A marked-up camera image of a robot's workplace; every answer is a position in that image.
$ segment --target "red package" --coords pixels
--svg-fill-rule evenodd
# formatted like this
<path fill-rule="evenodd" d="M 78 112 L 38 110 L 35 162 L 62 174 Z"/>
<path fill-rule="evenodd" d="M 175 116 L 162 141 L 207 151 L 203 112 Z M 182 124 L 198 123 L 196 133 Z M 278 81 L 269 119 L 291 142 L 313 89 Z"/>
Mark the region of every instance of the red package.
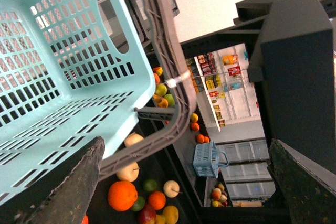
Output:
<path fill-rule="evenodd" d="M 240 66 L 228 68 L 227 71 L 229 72 L 229 76 L 236 76 L 237 74 L 241 74 L 242 71 L 240 69 Z"/>

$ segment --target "yellow fruit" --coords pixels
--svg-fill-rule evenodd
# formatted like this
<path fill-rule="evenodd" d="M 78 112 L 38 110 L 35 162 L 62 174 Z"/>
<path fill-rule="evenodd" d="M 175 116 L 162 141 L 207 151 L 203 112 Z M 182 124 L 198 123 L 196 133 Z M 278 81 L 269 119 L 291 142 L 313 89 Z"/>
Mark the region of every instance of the yellow fruit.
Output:
<path fill-rule="evenodd" d="M 162 214 L 166 217 L 166 224 L 176 224 L 179 220 L 178 209 L 175 206 L 166 206 Z"/>
<path fill-rule="evenodd" d="M 155 224 L 165 224 L 166 217 L 164 215 L 156 215 Z"/>
<path fill-rule="evenodd" d="M 162 97 L 157 94 L 154 94 L 153 97 L 157 104 L 159 104 L 162 101 Z"/>
<path fill-rule="evenodd" d="M 193 123 L 196 123 L 198 121 L 198 115 L 193 113 L 190 117 L 190 120 L 193 122 Z"/>
<path fill-rule="evenodd" d="M 155 73 L 158 75 L 158 76 L 161 76 L 163 74 L 163 69 L 161 67 L 159 67 Z"/>
<path fill-rule="evenodd" d="M 160 103 L 157 104 L 159 108 L 168 108 L 168 101 L 167 99 L 163 98 Z"/>
<path fill-rule="evenodd" d="M 167 94 L 167 87 L 164 84 L 157 84 L 155 89 L 155 94 L 164 96 Z"/>

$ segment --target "red apple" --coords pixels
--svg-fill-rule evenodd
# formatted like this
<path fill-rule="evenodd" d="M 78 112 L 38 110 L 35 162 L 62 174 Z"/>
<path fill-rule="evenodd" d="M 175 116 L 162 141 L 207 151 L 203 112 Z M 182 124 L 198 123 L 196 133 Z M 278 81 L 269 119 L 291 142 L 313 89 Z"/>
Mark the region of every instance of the red apple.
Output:
<path fill-rule="evenodd" d="M 156 219 L 156 212 L 154 208 L 149 204 L 145 204 L 145 206 L 142 208 L 141 212 L 138 215 L 138 223 L 155 224 L 155 219 Z"/>

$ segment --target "shopping basket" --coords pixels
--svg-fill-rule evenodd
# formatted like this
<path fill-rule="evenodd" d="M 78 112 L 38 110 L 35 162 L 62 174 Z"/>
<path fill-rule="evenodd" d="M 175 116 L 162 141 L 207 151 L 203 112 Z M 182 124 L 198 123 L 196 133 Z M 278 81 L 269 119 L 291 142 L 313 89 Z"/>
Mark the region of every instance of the shopping basket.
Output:
<path fill-rule="evenodd" d="M 0 205 L 98 135 L 111 156 L 138 122 L 134 108 L 152 97 L 126 4 L 110 2 L 125 53 L 98 0 L 0 0 Z"/>
<path fill-rule="evenodd" d="M 222 153 L 226 164 L 219 163 L 219 154 Z M 193 161 L 194 169 L 199 177 L 218 178 L 218 169 L 228 167 L 229 161 L 225 152 L 218 151 L 213 141 L 205 144 L 197 144 Z"/>

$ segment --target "basket handle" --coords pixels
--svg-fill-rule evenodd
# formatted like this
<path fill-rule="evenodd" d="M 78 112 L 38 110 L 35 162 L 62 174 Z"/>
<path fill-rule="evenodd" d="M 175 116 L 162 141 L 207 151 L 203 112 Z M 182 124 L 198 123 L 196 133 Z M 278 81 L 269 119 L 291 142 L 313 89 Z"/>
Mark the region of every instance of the basket handle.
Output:
<path fill-rule="evenodd" d="M 222 151 L 218 151 L 218 150 L 213 150 L 213 152 L 216 152 L 216 153 L 222 153 L 224 154 L 225 156 L 225 159 L 226 159 L 226 164 L 218 164 L 219 167 L 228 167 L 230 165 L 230 162 L 229 160 L 227 159 L 227 156 L 226 156 L 226 153 L 225 152 L 222 152 Z"/>

